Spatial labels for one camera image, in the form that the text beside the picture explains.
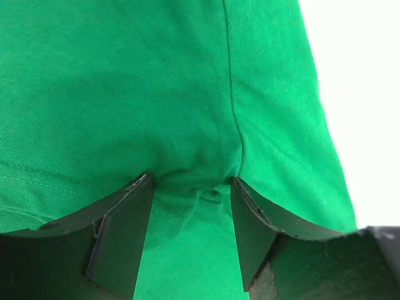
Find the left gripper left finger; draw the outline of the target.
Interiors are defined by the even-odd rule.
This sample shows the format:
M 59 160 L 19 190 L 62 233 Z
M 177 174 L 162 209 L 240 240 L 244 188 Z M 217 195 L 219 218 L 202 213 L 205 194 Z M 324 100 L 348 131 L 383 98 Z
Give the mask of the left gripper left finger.
M 132 299 L 153 196 L 142 174 L 37 229 L 1 234 L 1 298 Z

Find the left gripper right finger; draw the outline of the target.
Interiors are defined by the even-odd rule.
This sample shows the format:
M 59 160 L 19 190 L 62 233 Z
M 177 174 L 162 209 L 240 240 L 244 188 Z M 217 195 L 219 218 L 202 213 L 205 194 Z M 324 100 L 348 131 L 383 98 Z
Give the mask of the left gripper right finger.
M 242 284 L 251 299 L 398 299 L 399 228 L 349 233 L 309 222 L 239 177 L 231 209 Z

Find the green t shirt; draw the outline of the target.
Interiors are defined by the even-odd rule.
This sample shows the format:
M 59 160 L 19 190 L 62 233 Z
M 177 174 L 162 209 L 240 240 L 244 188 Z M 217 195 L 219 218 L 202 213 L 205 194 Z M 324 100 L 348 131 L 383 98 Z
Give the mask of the green t shirt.
M 246 299 L 234 176 L 355 230 L 297 1 L 1 2 L 1 231 L 142 173 L 156 192 L 136 299 Z

